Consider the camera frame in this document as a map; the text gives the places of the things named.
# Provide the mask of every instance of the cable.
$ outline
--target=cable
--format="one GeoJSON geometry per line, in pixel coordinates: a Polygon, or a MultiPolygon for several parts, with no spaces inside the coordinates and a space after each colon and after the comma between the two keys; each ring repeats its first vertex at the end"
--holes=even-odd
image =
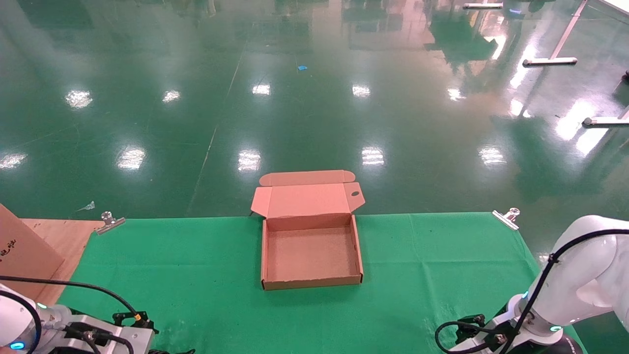
{"type": "Polygon", "coordinates": [[[81,337],[81,339],[87,343],[87,345],[89,345],[90,348],[92,348],[92,350],[94,351],[94,354],[100,354],[100,351],[98,350],[98,347],[96,346],[96,343],[94,343],[94,341],[92,339],[90,339],[90,337],[87,336],[87,334],[85,334],[85,332],[81,332],[78,329],[74,329],[70,326],[66,326],[64,328],[64,331],[68,332],[68,333],[74,333],[77,336],[81,337]]]}
{"type": "Polygon", "coordinates": [[[35,322],[35,339],[33,340],[33,344],[31,345],[31,347],[28,349],[28,352],[26,352],[26,354],[33,354],[35,348],[37,348],[37,346],[39,345],[40,338],[42,337],[42,319],[40,319],[39,315],[37,314],[37,310],[35,310],[35,308],[31,304],[29,304],[26,299],[12,292],[0,290],[0,296],[9,298],[24,306],[24,308],[28,312],[30,312],[31,316],[33,316],[33,322],[35,322]]]}
{"type": "Polygon", "coordinates": [[[446,322],[446,323],[442,324],[441,326],[439,326],[437,328],[437,330],[435,331],[435,342],[437,343],[437,346],[439,347],[439,349],[441,349],[441,351],[446,353],[446,354],[471,354],[471,353],[476,353],[477,351],[481,351],[483,349],[489,348],[489,344],[488,343],[483,343],[483,344],[480,344],[480,345],[477,345],[477,346],[473,346],[472,348],[463,349],[463,350],[448,350],[448,349],[446,349],[441,344],[441,341],[439,340],[439,333],[441,333],[441,331],[444,328],[448,327],[448,326],[462,326],[462,327],[466,327],[466,328],[469,328],[469,329],[475,329],[476,331],[479,331],[479,332],[485,332],[485,333],[488,333],[488,334],[502,334],[502,332],[498,331],[497,329],[487,329],[487,328],[475,326],[473,324],[469,324],[467,322],[461,322],[461,321],[446,322]]]}
{"type": "Polygon", "coordinates": [[[98,333],[96,334],[96,337],[104,339],[104,340],[111,340],[111,341],[115,341],[118,342],[120,344],[123,344],[126,346],[127,350],[129,351],[129,354],[133,354],[133,346],[131,345],[131,342],[124,339],[124,338],[120,338],[118,336],[115,336],[113,334],[109,334],[109,333],[98,333]]]}
{"type": "Polygon", "coordinates": [[[550,273],[550,269],[552,269],[552,267],[559,263],[559,256],[561,256],[562,254],[564,254],[567,250],[569,250],[570,248],[578,245],[579,243],[582,243],[584,241],[587,241],[589,239],[593,239],[595,237],[599,237],[599,236],[606,236],[606,235],[629,235],[629,230],[626,229],[608,229],[608,230],[599,230],[599,231],[594,231],[594,232],[590,232],[588,234],[579,236],[573,240],[571,240],[570,242],[566,243],[565,245],[561,246],[557,252],[555,253],[551,253],[548,256],[548,263],[546,264],[546,267],[544,267],[544,270],[542,271],[542,274],[540,275],[540,279],[537,282],[537,285],[535,286],[535,290],[533,290],[533,293],[531,294],[528,303],[526,304],[526,306],[524,307],[524,309],[522,310],[522,314],[520,315],[520,319],[518,320],[518,322],[516,323],[515,327],[513,328],[513,336],[508,336],[507,342],[504,344],[503,349],[500,351],[499,354],[505,354],[507,352],[507,350],[509,350],[509,347],[511,346],[511,344],[513,344],[513,340],[515,339],[515,336],[518,335],[518,333],[520,332],[520,328],[522,328],[522,324],[524,323],[524,320],[526,319],[526,315],[529,314],[529,312],[531,312],[531,308],[533,307],[533,303],[535,302],[535,300],[537,300],[537,296],[539,295],[544,282],[546,281],[546,278],[548,277],[548,274],[550,273]]]}
{"type": "Polygon", "coordinates": [[[114,293],[109,289],[105,289],[103,287],[99,287],[98,285],[92,285],[87,283],[77,283],[77,282],[66,282],[65,280],[52,280],[52,279],[37,279],[37,278],[25,278],[25,277],[10,277],[8,275],[0,275],[0,280],[4,280],[7,282],[25,282],[25,283],[38,283],[38,284],[52,284],[52,285],[69,285],[71,287],[79,287],[79,288],[88,288],[92,290],[98,290],[100,292],[104,292],[105,294],[113,297],[118,300],[121,304],[123,304],[130,312],[133,314],[135,321],[140,321],[142,317],[136,311],[131,304],[129,304],[125,299],[123,299],[120,295],[114,293]]]}

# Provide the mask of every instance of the blue light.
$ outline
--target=blue light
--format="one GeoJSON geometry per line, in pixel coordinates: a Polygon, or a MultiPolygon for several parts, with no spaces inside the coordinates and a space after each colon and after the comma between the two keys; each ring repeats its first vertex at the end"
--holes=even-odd
{"type": "Polygon", "coordinates": [[[24,343],[17,341],[15,343],[11,343],[11,345],[9,345],[9,347],[13,350],[22,350],[24,349],[25,345],[24,343]]]}

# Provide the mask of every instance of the green epoxy floor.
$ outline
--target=green epoxy floor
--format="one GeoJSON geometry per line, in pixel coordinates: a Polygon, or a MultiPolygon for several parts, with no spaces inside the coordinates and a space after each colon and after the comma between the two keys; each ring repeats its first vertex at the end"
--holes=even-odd
{"type": "MultiPolygon", "coordinates": [[[[360,214],[518,207],[540,260],[579,216],[629,219],[629,130],[580,126],[629,105],[629,20],[592,0],[562,51],[579,63],[527,69],[580,1],[464,2],[2,1],[0,202],[248,215],[265,173],[347,169],[360,214]]],[[[617,322],[577,330],[619,353],[617,322]]]]}

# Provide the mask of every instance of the green tablecloth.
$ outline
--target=green tablecloth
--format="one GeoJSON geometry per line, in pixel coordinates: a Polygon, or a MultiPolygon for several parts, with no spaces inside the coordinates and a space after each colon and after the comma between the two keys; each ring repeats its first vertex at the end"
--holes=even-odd
{"type": "MultiPolygon", "coordinates": [[[[360,215],[362,285],[265,292],[256,217],[127,220],[93,234],[72,280],[147,311],[171,353],[440,353],[435,328],[491,318],[538,266],[491,213],[360,215]]],[[[125,311],[67,288],[61,304],[103,319],[125,311]]],[[[454,343],[454,329],[442,333],[454,343]]]]}

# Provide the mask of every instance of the box flap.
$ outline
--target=box flap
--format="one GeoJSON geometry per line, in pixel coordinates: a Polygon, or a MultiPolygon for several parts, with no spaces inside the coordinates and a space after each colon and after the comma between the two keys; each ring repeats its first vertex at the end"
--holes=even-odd
{"type": "Polygon", "coordinates": [[[270,173],[260,179],[251,210],[269,219],[351,214],[365,203],[349,171],[270,173]]]}
{"type": "Polygon", "coordinates": [[[271,202],[271,187],[258,187],[253,194],[251,202],[251,211],[258,213],[264,217],[269,216],[269,207],[271,202]]]}
{"type": "Polygon", "coordinates": [[[347,198],[347,206],[350,212],[358,209],[365,203],[365,197],[362,195],[358,182],[345,183],[345,197],[347,198]]]}
{"type": "Polygon", "coordinates": [[[265,174],[260,178],[260,186],[325,185],[329,183],[354,182],[356,176],[349,171],[335,169],[329,171],[280,172],[265,174]]]}

